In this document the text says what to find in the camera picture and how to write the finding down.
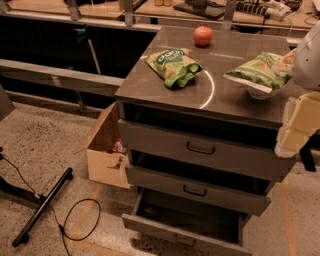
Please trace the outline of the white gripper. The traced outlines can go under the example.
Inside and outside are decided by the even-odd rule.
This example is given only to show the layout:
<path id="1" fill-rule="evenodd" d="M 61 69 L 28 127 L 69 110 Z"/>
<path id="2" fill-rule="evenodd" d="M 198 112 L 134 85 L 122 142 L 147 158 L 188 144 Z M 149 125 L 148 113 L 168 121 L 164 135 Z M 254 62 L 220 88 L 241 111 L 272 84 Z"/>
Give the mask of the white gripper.
<path id="1" fill-rule="evenodd" d="M 308 90 L 320 90 L 320 21 L 295 49 L 277 61 L 272 71 L 276 75 L 291 75 L 294 82 Z M 320 92 L 309 92 L 299 98 L 290 97 L 285 104 L 275 153 L 282 158 L 296 155 L 320 129 Z"/>

